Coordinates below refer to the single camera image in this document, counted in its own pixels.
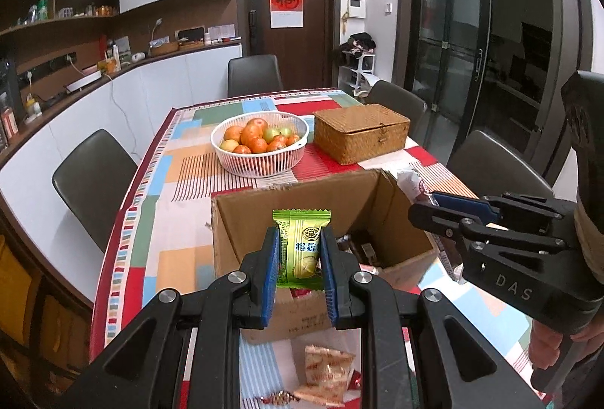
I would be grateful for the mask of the person's right hand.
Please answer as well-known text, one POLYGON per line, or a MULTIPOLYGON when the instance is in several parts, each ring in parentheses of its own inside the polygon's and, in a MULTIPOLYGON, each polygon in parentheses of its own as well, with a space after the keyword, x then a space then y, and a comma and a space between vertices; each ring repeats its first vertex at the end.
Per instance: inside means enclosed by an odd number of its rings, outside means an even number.
MULTIPOLYGON (((603 346, 603 319, 594 319, 585 329, 574 334, 572 341, 584 343, 584 351, 578 360, 591 356, 603 346)), ((560 355, 560 346, 563 335, 552 330, 538 321, 533 321, 531 326, 528 356, 533 368, 547 369, 552 367, 560 355)))

